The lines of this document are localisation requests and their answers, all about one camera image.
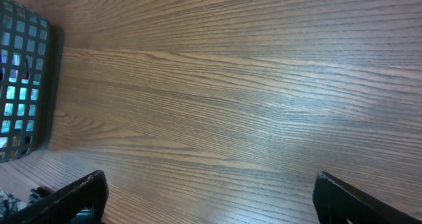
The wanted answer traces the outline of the grey plastic shopping basket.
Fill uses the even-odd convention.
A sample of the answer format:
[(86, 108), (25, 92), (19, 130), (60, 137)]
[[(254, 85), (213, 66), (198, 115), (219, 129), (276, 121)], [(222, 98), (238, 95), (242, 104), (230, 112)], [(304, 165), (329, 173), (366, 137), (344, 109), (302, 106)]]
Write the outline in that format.
[(1, 162), (48, 147), (64, 41), (42, 14), (1, 0)]

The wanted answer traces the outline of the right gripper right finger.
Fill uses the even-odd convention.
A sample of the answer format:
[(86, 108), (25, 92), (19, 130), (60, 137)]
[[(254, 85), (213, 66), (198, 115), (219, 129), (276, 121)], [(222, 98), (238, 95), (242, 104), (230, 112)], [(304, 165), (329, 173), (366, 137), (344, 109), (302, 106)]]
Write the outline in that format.
[(420, 220), (323, 171), (316, 176), (313, 204), (321, 224), (421, 224)]

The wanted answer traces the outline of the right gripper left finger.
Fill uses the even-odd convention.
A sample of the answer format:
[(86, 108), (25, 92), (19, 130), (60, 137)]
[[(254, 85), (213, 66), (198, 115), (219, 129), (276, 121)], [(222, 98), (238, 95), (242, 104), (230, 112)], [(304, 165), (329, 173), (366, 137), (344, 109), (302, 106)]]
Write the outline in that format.
[(105, 173), (96, 170), (57, 191), (46, 187), (32, 189), (27, 206), (7, 212), (1, 222), (100, 224), (108, 196)]

